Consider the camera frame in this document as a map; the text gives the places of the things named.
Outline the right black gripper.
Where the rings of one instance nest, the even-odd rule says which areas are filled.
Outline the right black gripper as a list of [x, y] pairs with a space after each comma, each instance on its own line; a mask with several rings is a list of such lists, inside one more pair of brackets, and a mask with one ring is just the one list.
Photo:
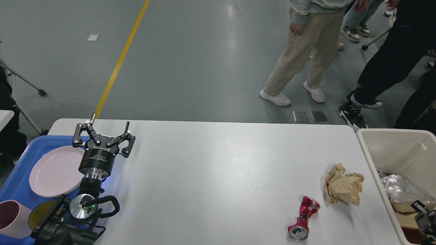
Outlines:
[[423, 235], [427, 235], [430, 237], [436, 236], [436, 214], [435, 210], [431, 210], [427, 212], [425, 205], [416, 200], [410, 206], [418, 213], [416, 215], [416, 223], [420, 232]]

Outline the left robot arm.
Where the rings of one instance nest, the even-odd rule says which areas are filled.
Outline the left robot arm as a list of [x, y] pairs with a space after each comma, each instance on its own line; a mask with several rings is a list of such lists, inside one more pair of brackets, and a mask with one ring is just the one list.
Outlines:
[[55, 201], [31, 232], [36, 245], [93, 245], [106, 231], [97, 221], [120, 211], [115, 196], [102, 196], [102, 183], [111, 175], [117, 155], [129, 157], [136, 138], [129, 121], [117, 137], [98, 134], [93, 128], [95, 117], [93, 113], [89, 122], [77, 124], [73, 134], [72, 146], [84, 149], [78, 194], [72, 199], [62, 194]]

